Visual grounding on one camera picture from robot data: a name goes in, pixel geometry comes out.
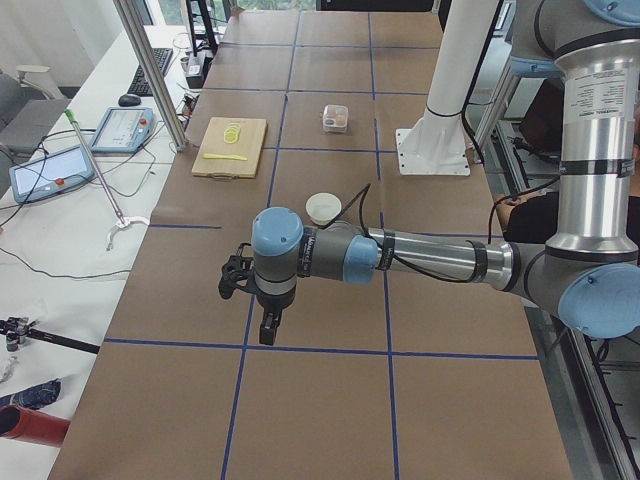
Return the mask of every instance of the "wooden cutting board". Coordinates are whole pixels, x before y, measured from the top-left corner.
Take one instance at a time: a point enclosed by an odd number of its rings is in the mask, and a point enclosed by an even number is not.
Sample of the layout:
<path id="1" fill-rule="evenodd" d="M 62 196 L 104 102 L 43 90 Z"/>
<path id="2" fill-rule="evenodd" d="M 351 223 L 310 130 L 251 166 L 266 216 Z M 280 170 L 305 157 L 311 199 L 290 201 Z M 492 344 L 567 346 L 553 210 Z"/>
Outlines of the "wooden cutting board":
<path id="1" fill-rule="evenodd" d="M 230 129 L 237 130 L 235 143 L 225 142 L 225 132 L 233 136 Z M 266 131 L 264 118 L 212 117 L 191 173 L 204 177 L 255 178 Z M 234 155 L 242 159 L 208 159 L 204 157 L 206 154 Z"/>

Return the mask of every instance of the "red cup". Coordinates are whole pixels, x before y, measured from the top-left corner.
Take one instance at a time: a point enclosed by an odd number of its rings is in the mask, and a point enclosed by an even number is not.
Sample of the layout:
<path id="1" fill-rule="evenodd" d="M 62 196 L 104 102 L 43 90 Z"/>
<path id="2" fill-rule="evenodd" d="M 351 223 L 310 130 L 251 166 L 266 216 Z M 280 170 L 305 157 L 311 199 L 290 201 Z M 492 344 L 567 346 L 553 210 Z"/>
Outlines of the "red cup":
<path id="1" fill-rule="evenodd" d="M 29 410 L 18 405 L 0 408 L 0 437 L 21 442 L 62 446 L 69 429 L 69 420 Z"/>

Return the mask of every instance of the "plastic container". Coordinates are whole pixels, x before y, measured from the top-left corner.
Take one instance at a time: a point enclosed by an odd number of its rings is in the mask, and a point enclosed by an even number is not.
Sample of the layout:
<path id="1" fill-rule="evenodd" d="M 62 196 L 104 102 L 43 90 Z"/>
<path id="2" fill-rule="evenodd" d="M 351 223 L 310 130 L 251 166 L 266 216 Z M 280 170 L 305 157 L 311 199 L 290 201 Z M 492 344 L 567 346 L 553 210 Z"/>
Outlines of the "plastic container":
<path id="1" fill-rule="evenodd" d="M 329 223 L 342 209 L 342 202 L 330 193 L 316 193 L 305 206 L 311 221 L 319 226 Z"/>
<path id="2" fill-rule="evenodd" d="M 344 133 L 349 124 L 349 109 L 344 105 L 326 105 L 322 113 L 322 129 L 325 132 Z"/>
<path id="3" fill-rule="evenodd" d="M 69 420 L 18 405 L 0 408 L 0 437 L 61 447 Z"/>

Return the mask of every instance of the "black mouse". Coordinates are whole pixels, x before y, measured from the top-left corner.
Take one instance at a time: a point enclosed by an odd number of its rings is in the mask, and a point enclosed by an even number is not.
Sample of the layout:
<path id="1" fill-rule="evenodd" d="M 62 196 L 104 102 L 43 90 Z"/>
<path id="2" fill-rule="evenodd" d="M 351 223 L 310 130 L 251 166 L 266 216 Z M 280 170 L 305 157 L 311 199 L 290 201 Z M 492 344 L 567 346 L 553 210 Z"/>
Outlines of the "black mouse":
<path id="1" fill-rule="evenodd" d="M 118 105 L 121 107 L 135 107 L 136 105 L 140 105 L 141 102 L 142 99 L 133 93 L 125 93 L 118 99 Z"/>

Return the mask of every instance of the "white table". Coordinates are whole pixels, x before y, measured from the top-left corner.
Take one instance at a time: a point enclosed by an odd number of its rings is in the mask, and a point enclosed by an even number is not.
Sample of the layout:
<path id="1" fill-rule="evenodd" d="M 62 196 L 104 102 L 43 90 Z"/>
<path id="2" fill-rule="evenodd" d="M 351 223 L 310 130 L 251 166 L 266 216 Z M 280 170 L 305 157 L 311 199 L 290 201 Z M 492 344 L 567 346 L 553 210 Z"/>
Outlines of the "white table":
<path id="1" fill-rule="evenodd" d="M 154 47 L 174 47 L 172 65 L 165 76 L 172 100 L 177 106 L 186 86 L 180 67 L 180 51 L 188 45 L 184 27 L 148 27 Z M 96 66 L 70 107 L 81 128 L 95 128 L 108 107 L 116 106 L 126 93 L 138 61 L 128 37 L 122 32 Z M 151 97 L 142 106 L 160 114 Z M 70 129 L 64 115 L 51 130 Z M 45 145 L 51 152 L 77 145 L 74 135 L 52 137 Z M 175 148 L 166 128 L 147 146 L 157 160 L 144 185 L 132 198 L 116 196 L 125 215 L 149 217 L 169 173 Z M 103 171 L 127 157 L 98 157 Z M 127 164 L 106 174 L 110 185 L 131 193 L 139 185 L 152 157 L 139 152 Z M 11 192 L 0 200 L 0 207 L 14 203 Z M 0 223 L 13 212 L 0 212 Z M 107 231 L 116 217 L 98 185 L 84 188 L 31 206 L 25 206 L 0 235 L 0 247 L 16 253 L 35 268 L 54 274 L 93 275 L 130 269 L 146 232 L 144 225 L 132 225 L 115 236 L 114 249 L 105 250 Z M 127 274 L 92 280 L 51 279 L 36 274 L 16 259 L 0 252 L 0 319 L 28 316 L 38 320 L 40 330 L 100 345 L 124 288 Z M 57 402 L 43 412 L 71 418 L 82 395 L 95 355 L 37 340 L 28 340 L 15 354 L 18 363 L 12 378 L 0 383 L 0 397 L 55 378 L 62 379 Z M 0 359 L 8 358 L 4 338 L 0 338 Z M 0 439 L 2 478 L 46 478 L 58 449 L 15 440 Z"/>

